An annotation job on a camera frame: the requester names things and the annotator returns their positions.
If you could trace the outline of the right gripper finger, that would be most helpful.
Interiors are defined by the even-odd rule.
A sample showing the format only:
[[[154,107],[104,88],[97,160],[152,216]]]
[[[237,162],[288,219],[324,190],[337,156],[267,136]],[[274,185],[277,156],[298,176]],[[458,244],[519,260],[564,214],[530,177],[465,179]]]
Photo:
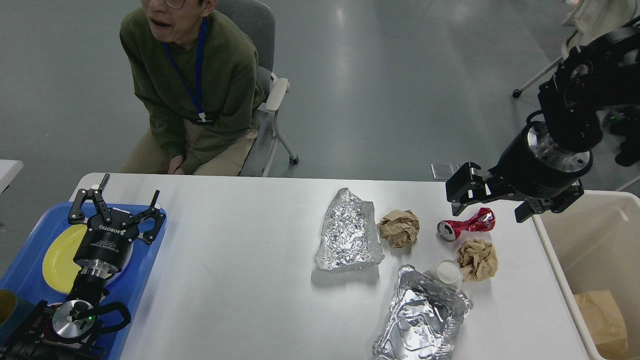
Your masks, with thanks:
[[[506,194],[506,182],[475,162],[464,162],[445,182],[451,213],[460,215],[468,206],[492,202]]]
[[[517,223],[523,223],[533,215],[543,214],[546,211],[561,214],[567,208],[571,207],[571,205],[585,193],[584,191],[581,182],[574,182],[553,198],[526,198],[521,205],[514,210],[515,220]]]

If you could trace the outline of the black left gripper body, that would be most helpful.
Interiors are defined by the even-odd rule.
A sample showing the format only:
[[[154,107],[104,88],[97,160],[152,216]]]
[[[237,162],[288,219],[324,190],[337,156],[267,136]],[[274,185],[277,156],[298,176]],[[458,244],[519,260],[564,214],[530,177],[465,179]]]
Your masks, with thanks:
[[[122,223],[133,215],[127,210],[110,210],[107,224],[99,214],[87,222],[87,231],[73,257],[80,274],[112,281],[128,266],[133,253],[133,238],[140,234],[138,226]]]

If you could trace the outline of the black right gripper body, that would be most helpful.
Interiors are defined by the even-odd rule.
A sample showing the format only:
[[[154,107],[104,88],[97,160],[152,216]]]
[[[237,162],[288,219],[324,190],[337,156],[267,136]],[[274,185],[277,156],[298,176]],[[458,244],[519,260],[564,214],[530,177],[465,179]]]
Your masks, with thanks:
[[[493,175],[528,198],[554,198],[592,168],[592,151],[560,148],[543,121],[533,121],[519,132],[500,156]]]

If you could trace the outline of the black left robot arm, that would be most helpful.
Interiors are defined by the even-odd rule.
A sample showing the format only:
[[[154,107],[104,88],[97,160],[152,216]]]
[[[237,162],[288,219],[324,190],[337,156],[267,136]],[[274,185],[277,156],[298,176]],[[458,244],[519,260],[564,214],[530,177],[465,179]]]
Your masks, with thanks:
[[[1,278],[3,360],[117,360],[162,244],[167,214],[109,205],[109,174],[49,208]]]

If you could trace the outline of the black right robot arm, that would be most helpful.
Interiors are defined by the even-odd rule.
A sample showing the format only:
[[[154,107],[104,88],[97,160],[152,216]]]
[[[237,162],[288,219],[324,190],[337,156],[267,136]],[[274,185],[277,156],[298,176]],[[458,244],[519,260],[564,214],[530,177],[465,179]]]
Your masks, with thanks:
[[[468,206],[519,202],[518,223],[535,214],[564,212],[583,194],[580,179],[594,164],[603,137],[597,112],[639,105],[639,18],[574,47],[539,86],[540,109],[487,171],[465,162],[446,180],[454,216]]]

